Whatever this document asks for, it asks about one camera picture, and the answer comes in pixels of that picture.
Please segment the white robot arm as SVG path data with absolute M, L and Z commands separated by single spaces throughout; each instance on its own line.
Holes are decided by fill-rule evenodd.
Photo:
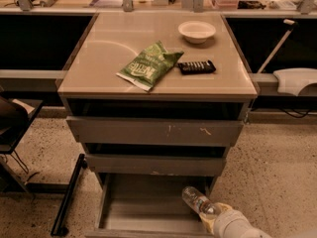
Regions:
M 225 203 L 203 204 L 199 217 L 214 238 L 275 238 L 254 227 L 241 211 Z

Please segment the white robot base shell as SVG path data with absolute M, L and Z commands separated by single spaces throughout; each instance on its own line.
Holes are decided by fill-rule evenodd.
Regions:
M 298 96 L 307 86 L 317 83 L 317 69 L 315 68 L 288 68 L 276 70 L 273 75 L 277 78 L 278 93 L 287 93 Z

